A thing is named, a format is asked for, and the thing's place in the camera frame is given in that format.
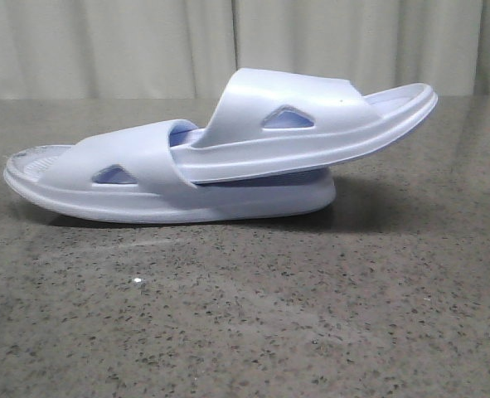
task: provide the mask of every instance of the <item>slide sandal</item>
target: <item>slide sandal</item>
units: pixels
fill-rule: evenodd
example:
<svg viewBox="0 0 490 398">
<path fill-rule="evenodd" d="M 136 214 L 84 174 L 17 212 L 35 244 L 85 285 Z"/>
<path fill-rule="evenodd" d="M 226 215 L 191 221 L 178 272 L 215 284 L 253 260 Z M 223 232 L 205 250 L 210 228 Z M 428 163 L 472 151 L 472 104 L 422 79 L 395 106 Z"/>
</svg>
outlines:
<svg viewBox="0 0 490 398">
<path fill-rule="evenodd" d="M 347 80 L 241 69 L 205 129 L 170 120 L 31 148 L 4 177 L 38 206 L 99 221 L 302 214 L 333 200 L 328 165 L 386 147 L 436 101 L 423 84 L 363 97 Z"/>
<path fill-rule="evenodd" d="M 435 107 L 429 85 L 362 96 L 348 80 L 240 69 L 205 129 L 172 142 L 191 182 L 223 182 L 330 166 L 374 153 Z"/>
<path fill-rule="evenodd" d="M 198 185 L 170 152 L 173 135 L 197 129 L 170 120 L 31 148 L 12 155 L 4 177 L 27 200 L 69 216 L 129 223 L 185 223 L 289 216 L 335 197 L 328 169 Z"/>
</svg>

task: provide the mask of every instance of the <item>ventilation hole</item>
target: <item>ventilation hole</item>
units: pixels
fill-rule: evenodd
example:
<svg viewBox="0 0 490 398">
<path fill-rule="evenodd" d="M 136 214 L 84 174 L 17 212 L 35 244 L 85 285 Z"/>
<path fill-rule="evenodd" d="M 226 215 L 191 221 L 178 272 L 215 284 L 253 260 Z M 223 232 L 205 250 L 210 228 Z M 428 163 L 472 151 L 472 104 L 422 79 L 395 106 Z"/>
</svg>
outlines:
<svg viewBox="0 0 490 398">
<path fill-rule="evenodd" d="M 92 178 L 98 184 L 136 184 L 136 178 L 132 177 L 124 168 L 113 165 L 101 170 Z"/>
<path fill-rule="evenodd" d="M 313 127 L 313 121 L 297 109 L 284 107 L 271 114 L 264 122 L 265 129 L 301 129 Z"/>
</svg>

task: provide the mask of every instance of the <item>speckled countertop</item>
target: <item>speckled countertop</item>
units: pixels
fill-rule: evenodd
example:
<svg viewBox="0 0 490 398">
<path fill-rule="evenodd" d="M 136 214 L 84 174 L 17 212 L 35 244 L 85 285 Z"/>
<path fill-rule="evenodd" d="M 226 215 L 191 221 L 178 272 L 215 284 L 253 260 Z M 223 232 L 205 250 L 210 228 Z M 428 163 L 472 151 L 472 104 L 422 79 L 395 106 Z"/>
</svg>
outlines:
<svg viewBox="0 0 490 398">
<path fill-rule="evenodd" d="M 0 101 L 0 397 L 490 397 L 490 97 L 334 167 L 307 216 L 109 225 L 2 180 L 20 149 L 214 106 Z"/>
</svg>

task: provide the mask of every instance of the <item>curtain fold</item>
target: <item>curtain fold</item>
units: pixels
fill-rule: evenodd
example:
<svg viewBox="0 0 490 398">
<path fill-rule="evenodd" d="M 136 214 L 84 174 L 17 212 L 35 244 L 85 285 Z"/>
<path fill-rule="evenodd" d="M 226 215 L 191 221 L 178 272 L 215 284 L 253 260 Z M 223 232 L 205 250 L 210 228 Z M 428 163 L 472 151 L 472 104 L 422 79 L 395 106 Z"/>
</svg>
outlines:
<svg viewBox="0 0 490 398">
<path fill-rule="evenodd" d="M 216 98 L 243 66 L 490 94 L 490 0 L 0 0 L 0 99 Z"/>
</svg>

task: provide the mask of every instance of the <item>sandal strap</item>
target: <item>sandal strap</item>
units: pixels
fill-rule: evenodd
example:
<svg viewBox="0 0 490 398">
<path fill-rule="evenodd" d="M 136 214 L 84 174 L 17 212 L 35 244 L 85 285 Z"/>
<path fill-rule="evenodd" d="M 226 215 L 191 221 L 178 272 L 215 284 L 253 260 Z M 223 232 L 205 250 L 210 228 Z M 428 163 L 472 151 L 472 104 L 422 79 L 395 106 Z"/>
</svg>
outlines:
<svg viewBox="0 0 490 398">
<path fill-rule="evenodd" d="M 195 185 L 182 176 L 172 158 L 169 135 L 192 129 L 197 126 L 177 119 L 83 139 L 44 172 L 40 183 L 59 189 L 109 190 L 109 184 L 97 184 L 94 179 L 117 166 L 136 179 L 137 192 L 167 194 L 191 189 Z"/>
<path fill-rule="evenodd" d="M 312 128 L 265 129 L 284 109 L 308 119 Z M 231 77 L 206 132 L 192 146 L 301 137 L 306 132 L 345 133 L 379 118 L 349 80 L 243 68 Z"/>
</svg>

